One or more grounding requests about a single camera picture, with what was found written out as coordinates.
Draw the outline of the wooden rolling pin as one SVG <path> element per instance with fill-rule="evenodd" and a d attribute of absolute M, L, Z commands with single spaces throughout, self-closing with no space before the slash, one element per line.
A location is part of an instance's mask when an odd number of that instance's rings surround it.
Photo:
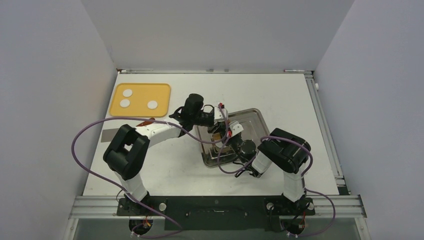
<path fill-rule="evenodd" d="M 221 134 L 220 133 L 213 133 L 212 135 L 211 135 L 211 140 L 213 141 L 213 142 L 216 142 L 216 141 L 218 141 L 218 140 L 221 140 L 222 139 L 222 136 L 221 136 Z M 211 147 L 211 153 L 213 153 L 213 154 L 215 154 L 216 156 L 218 155 L 218 153 L 219 153 L 219 151 L 220 151 L 220 149 L 222 148 L 222 146 L 223 146 L 223 141 L 219 141 L 219 142 L 217 142 L 217 143 L 213 143 L 212 144 L 212 147 Z M 221 151 L 221 155 L 223 156 L 223 155 L 228 155 L 228 154 L 231 154 L 232 153 L 232 149 L 229 147 L 229 146 L 225 146 L 223 149 L 222 149 L 222 151 Z"/>

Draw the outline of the stainless steel tray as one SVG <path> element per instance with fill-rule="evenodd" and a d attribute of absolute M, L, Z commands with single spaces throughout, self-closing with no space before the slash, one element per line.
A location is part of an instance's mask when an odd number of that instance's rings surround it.
<path fill-rule="evenodd" d="M 234 111 L 228 114 L 229 121 L 237 121 L 243 127 L 242 140 L 252 140 L 256 146 L 260 144 L 260 138 L 267 136 L 270 132 L 261 112 L 256 108 Z M 220 144 L 201 143 L 201 156 L 205 166 L 214 168 L 217 166 L 217 156 Z M 232 163 L 238 158 L 236 152 L 226 146 L 220 155 L 220 165 Z"/>

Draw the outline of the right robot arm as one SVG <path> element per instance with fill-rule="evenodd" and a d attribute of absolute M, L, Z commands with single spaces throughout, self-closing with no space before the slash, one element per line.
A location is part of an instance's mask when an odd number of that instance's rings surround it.
<path fill-rule="evenodd" d="M 249 172 L 255 178 L 261 177 L 274 164 L 283 171 L 283 209 L 289 214 L 297 213 L 306 197 L 305 174 L 312 167 L 313 157 L 310 144 L 303 138 L 280 128 L 259 140 L 243 140 L 241 134 L 234 134 L 225 142 L 232 148 L 243 164 L 234 174 Z"/>

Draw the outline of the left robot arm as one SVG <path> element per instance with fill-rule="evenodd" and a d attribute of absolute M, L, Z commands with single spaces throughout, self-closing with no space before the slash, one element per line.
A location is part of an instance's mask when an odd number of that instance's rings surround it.
<path fill-rule="evenodd" d="M 166 140 L 189 135 L 195 127 L 216 129 L 224 127 L 222 139 L 228 138 L 228 111 L 220 103 L 206 112 L 204 98 L 191 93 L 183 106 L 177 108 L 165 120 L 152 122 L 144 126 L 122 125 L 103 154 L 103 160 L 116 174 L 130 199 L 129 208 L 136 215 L 143 215 L 149 208 L 149 192 L 143 184 L 140 171 L 150 147 Z"/>

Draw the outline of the white dough disc right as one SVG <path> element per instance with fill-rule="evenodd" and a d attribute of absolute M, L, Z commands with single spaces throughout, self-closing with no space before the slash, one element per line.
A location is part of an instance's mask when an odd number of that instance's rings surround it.
<path fill-rule="evenodd" d="M 150 109 L 150 110 L 155 110 L 155 109 L 157 109 L 157 108 L 158 108 L 158 106 L 159 106 L 159 104 L 158 104 L 158 102 L 157 102 L 157 101 L 155 101 L 155 100 L 151 100 L 151 101 L 149 101 L 149 102 L 147 103 L 147 107 L 148 107 L 148 109 Z"/>

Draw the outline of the white dough disc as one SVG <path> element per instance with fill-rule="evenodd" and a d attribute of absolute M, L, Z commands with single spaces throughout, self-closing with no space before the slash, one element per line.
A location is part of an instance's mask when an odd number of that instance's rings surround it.
<path fill-rule="evenodd" d="M 127 107 L 130 106 L 130 104 L 131 104 L 131 102 L 130 102 L 129 99 L 123 99 L 123 100 L 120 101 L 119 106 L 121 108 L 127 108 Z"/>
<path fill-rule="evenodd" d="M 123 95 L 125 98 L 129 98 L 129 97 L 131 97 L 131 96 L 132 96 L 132 94 L 133 94 L 133 91 L 132 91 L 131 89 L 125 89 L 125 90 L 122 92 L 122 95 Z"/>
<path fill-rule="evenodd" d="M 151 101 L 149 101 L 149 102 L 147 103 L 147 107 L 148 107 L 148 109 L 150 109 L 150 110 L 155 110 L 155 109 L 157 109 L 157 108 L 158 108 L 158 106 L 159 106 L 159 104 L 158 104 L 158 102 L 157 102 L 157 101 L 155 101 L 155 100 L 151 100 Z"/>

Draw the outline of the white dough disc lower left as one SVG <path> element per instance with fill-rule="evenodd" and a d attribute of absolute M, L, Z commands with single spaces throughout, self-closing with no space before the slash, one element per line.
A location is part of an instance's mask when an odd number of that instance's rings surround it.
<path fill-rule="evenodd" d="M 131 102 L 130 102 L 129 99 L 123 99 L 123 100 L 120 101 L 119 106 L 121 108 L 127 108 L 127 107 L 130 106 L 130 104 L 131 104 Z"/>

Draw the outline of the white dough disc upper left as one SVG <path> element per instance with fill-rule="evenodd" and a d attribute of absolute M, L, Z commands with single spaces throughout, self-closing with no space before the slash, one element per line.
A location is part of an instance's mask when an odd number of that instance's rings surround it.
<path fill-rule="evenodd" d="M 133 94 L 133 91 L 132 91 L 131 89 L 125 89 L 125 90 L 122 92 L 122 95 L 123 95 L 125 98 L 129 98 L 129 97 L 131 97 L 131 96 L 132 96 L 132 94 Z"/>

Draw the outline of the yellow plastic tray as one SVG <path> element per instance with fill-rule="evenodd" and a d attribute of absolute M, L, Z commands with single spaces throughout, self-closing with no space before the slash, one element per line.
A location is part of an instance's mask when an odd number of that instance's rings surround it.
<path fill-rule="evenodd" d="M 123 91 L 131 89 L 130 97 L 124 97 Z M 109 115 L 112 117 L 153 117 L 166 116 L 169 109 L 171 86 L 167 83 L 121 83 L 115 87 L 109 106 Z M 120 101 L 130 100 L 130 106 L 120 107 Z M 148 109 L 149 101 L 157 101 L 157 109 Z"/>

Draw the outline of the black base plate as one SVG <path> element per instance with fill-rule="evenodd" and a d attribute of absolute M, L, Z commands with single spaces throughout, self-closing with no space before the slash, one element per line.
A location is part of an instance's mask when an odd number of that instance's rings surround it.
<path fill-rule="evenodd" d="M 278 231 L 300 223 L 302 216 L 315 215 L 310 197 L 293 203 L 282 195 L 265 196 L 150 196 L 146 209 L 127 197 L 119 199 L 116 215 L 135 217 L 134 226 L 145 217 L 168 216 L 165 230 L 249 230 Z"/>

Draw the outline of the aluminium frame rail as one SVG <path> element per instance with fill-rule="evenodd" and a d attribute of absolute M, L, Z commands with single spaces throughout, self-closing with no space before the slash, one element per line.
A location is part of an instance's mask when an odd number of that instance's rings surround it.
<path fill-rule="evenodd" d="M 343 170 L 339 161 L 339 157 L 336 151 L 336 147 L 331 135 L 331 131 L 324 113 L 323 106 L 321 104 L 321 100 L 319 98 L 319 87 L 315 82 L 313 71 L 307 70 L 304 73 L 304 77 L 306 80 L 306 85 L 309 91 L 309 95 L 311 97 L 312 105 L 314 107 L 314 111 L 317 117 L 318 125 L 321 131 L 321 135 L 324 141 L 325 149 L 327 155 L 329 157 L 329 162 L 331 165 L 331 169 L 333 171 L 335 183 L 338 189 L 338 192 L 342 196 L 350 195 L 351 192 L 347 187 L 346 180 L 343 174 Z"/>

